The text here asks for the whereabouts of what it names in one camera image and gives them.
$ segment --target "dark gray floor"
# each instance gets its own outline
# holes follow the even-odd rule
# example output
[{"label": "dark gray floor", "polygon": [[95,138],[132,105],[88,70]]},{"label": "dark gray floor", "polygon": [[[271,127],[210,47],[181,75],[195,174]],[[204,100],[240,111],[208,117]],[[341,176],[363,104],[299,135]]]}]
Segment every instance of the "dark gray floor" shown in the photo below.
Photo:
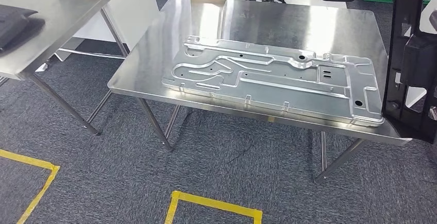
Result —
[{"label": "dark gray floor", "polygon": [[[380,27],[391,19],[376,17]],[[381,32],[386,42],[390,35]],[[82,48],[116,52],[101,42]],[[39,75],[88,116],[120,63],[75,55]],[[164,127],[173,106],[149,103]],[[367,144],[316,185],[316,131],[182,108],[171,134],[176,149],[167,152],[135,100],[117,95],[93,124],[101,136],[89,135],[32,83],[8,81],[0,88],[0,148],[61,166],[28,223],[164,223],[174,190],[262,210],[263,223],[437,223],[436,152],[421,141],[404,147]],[[328,161],[350,143],[328,134]],[[7,198],[0,194],[0,223],[12,223],[27,207],[23,195],[35,192],[30,181],[41,185],[45,175],[16,162],[0,163],[0,190],[6,185],[8,191]],[[183,202],[174,223],[250,219]]]}]

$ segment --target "black plastic frame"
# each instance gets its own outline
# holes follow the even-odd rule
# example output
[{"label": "black plastic frame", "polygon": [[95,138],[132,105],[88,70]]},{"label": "black plastic frame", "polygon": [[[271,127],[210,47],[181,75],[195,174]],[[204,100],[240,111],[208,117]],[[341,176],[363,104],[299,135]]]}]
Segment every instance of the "black plastic frame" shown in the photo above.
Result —
[{"label": "black plastic frame", "polygon": [[[382,103],[383,116],[402,137],[430,143],[436,141],[437,121],[429,117],[437,107],[437,35],[419,30],[423,0],[394,0],[390,55]],[[405,37],[402,24],[411,25],[411,36]],[[400,73],[400,83],[395,82]],[[421,112],[405,105],[408,87],[427,91]]]}]

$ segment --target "metal table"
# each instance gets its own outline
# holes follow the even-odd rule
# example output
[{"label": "metal table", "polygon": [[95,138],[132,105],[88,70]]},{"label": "metal table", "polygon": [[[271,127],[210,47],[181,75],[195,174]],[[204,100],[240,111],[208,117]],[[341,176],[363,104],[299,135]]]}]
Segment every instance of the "metal table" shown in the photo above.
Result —
[{"label": "metal table", "polygon": [[[381,97],[384,95],[388,58],[370,11],[236,0],[169,0],[108,82],[114,93],[138,98],[167,149],[172,149],[167,138],[180,105],[320,130],[322,173],[316,182],[366,141],[403,145],[411,140],[401,138],[387,121],[379,127],[364,127],[170,90],[161,83],[161,77],[172,69],[172,60],[189,35],[368,57],[375,67]],[[177,105],[165,132],[144,99]],[[357,138],[329,166],[325,132]]]},{"label": "metal table", "polygon": [[61,96],[35,75],[35,70],[98,12],[101,12],[123,56],[127,56],[120,37],[117,35],[104,9],[105,4],[108,2],[109,0],[0,0],[0,4],[3,5],[38,11],[37,14],[30,16],[30,24],[42,24],[38,29],[28,29],[27,32],[31,36],[14,50],[0,53],[0,85],[7,78],[33,81],[82,125],[87,127],[92,134],[97,135],[98,131],[90,125],[90,122],[85,121]]}]

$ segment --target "embossed aluminum plate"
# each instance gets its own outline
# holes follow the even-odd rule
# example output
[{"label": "embossed aluminum plate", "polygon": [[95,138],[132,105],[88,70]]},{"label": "embossed aluminum plate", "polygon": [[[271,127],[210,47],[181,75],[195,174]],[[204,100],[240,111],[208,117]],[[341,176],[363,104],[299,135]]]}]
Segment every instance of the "embossed aluminum plate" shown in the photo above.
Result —
[{"label": "embossed aluminum plate", "polygon": [[173,90],[363,126],[379,126],[369,58],[189,36],[164,73]]}]

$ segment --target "yellow tape marking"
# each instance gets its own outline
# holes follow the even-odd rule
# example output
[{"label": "yellow tape marking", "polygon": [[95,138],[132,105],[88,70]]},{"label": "yellow tape marking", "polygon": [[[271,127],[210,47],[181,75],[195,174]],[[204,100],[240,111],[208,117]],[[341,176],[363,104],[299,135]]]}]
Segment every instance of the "yellow tape marking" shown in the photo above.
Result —
[{"label": "yellow tape marking", "polygon": [[11,153],[5,150],[0,149],[0,157],[4,157],[6,159],[10,159],[13,161],[18,161],[22,163],[26,163],[32,166],[38,166],[45,169],[49,169],[52,172],[47,178],[47,181],[45,182],[44,186],[42,187],[41,191],[37,194],[37,196],[30,202],[29,206],[27,207],[26,211],[24,211],[23,215],[20,217],[20,219],[17,221],[18,224],[23,224],[29,215],[32,213],[35,206],[40,202],[41,197],[44,195],[45,191],[48,189],[52,181],[55,179],[56,174],[58,173],[59,166],[55,166],[50,162],[38,160],[35,158],[22,156],[20,154]]},{"label": "yellow tape marking", "polygon": [[183,193],[180,191],[173,191],[173,193],[172,193],[172,202],[170,203],[169,211],[167,212],[167,217],[165,219],[164,224],[172,224],[173,223],[173,217],[176,213],[177,203],[178,203],[179,199],[187,201],[187,202],[200,204],[203,206],[216,208],[219,210],[224,210],[224,211],[237,213],[240,215],[249,216],[249,217],[252,217],[254,219],[254,224],[261,224],[261,219],[262,219],[262,211],[261,210],[249,209],[249,208],[238,206],[238,205],[235,205],[232,203],[217,201],[217,200],[206,198],[206,197],[195,196],[195,195]]}]

